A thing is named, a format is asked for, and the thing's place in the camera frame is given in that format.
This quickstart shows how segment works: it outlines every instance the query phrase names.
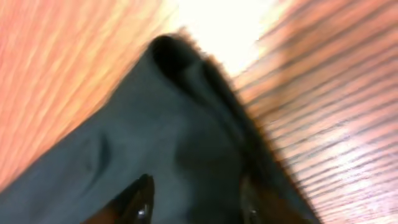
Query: wooden floor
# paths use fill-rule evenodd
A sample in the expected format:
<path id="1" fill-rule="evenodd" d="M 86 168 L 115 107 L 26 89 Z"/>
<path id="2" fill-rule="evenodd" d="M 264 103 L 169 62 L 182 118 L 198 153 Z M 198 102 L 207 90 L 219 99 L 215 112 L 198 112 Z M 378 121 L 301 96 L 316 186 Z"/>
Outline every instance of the wooden floor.
<path id="1" fill-rule="evenodd" d="M 325 223 L 398 223 L 396 1 L 0 0 L 0 188 L 159 34 L 220 63 Z"/>

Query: trousers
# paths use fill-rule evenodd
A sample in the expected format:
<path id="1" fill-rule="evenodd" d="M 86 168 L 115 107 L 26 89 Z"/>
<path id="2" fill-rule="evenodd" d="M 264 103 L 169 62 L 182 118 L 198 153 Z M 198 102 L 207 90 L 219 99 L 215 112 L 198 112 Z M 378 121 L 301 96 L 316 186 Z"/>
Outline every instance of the trousers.
<path id="1" fill-rule="evenodd" d="M 246 167 L 317 222 L 216 67 L 163 35 L 100 110 L 0 194 L 0 220 L 81 223 L 149 174 L 152 223 L 241 223 Z"/>

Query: wood grain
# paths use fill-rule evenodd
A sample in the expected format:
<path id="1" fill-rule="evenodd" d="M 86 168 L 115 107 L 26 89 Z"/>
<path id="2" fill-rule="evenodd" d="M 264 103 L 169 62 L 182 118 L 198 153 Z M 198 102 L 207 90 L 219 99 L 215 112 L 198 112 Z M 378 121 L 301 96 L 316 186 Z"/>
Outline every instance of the wood grain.
<path id="1" fill-rule="evenodd" d="M 97 110 L 151 39 L 183 28 L 325 223 L 398 223 L 397 12 L 391 0 L 2 0 L 0 188 Z"/>

